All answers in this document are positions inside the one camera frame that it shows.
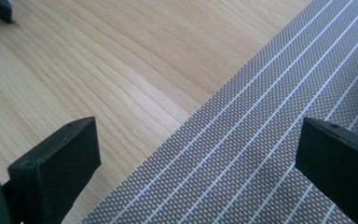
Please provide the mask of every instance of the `perforated sheet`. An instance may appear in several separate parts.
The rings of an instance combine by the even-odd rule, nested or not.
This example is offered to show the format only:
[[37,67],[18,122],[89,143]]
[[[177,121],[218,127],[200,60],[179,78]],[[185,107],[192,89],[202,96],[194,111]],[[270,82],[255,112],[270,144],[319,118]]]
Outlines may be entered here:
[[294,168],[302,119],[358,133],[358,0],[316,0],[82,223],[348,223]]

